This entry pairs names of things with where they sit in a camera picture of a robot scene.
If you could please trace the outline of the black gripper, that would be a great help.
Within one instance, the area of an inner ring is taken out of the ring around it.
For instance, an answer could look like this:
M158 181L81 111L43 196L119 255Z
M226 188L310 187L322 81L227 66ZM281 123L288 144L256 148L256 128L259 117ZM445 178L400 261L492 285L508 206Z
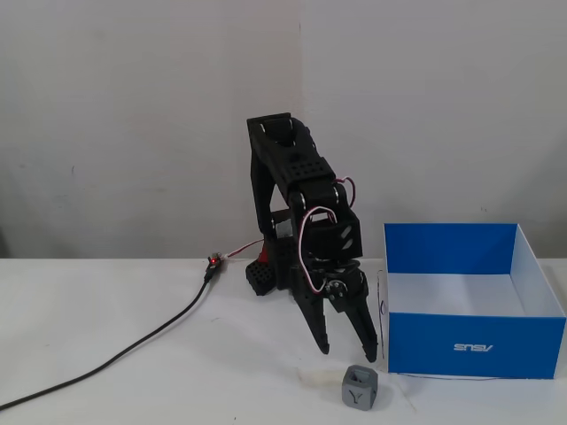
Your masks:
M323 300L338 313L345 313L359 337L367 360L377 359L377 332L367 298L366 275L356 259L345 261L310 259L291 273L291 294L296 301L319 350L330 351Z

